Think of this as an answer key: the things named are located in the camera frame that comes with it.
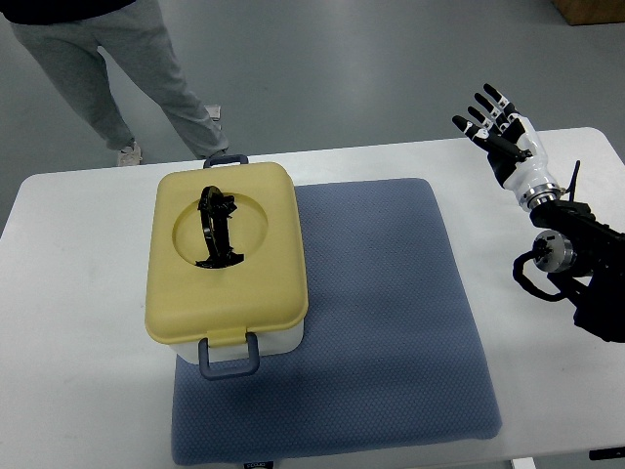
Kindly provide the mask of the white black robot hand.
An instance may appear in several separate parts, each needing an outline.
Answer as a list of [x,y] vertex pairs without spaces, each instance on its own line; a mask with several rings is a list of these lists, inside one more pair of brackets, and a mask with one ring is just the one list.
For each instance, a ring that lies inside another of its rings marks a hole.
[[480,108],[469,107],[469,119],[453,116],[454,125],[487,153],[497,183],[523,210],[561,198],[564,188],[548,171],[547,152],[530,120],[492,85],[483,90],[474,94]]

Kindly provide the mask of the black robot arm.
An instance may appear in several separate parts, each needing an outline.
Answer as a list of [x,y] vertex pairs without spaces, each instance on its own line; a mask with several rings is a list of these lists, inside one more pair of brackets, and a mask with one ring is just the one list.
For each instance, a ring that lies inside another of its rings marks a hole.
[[569,199],[530,204],[529,218],[543,231],[513,263],[513,279],[532,296],[566,299],[576,326],[605,342],[624,341],[624,234],[597,221],[590,206],[574,200],[576,163]]

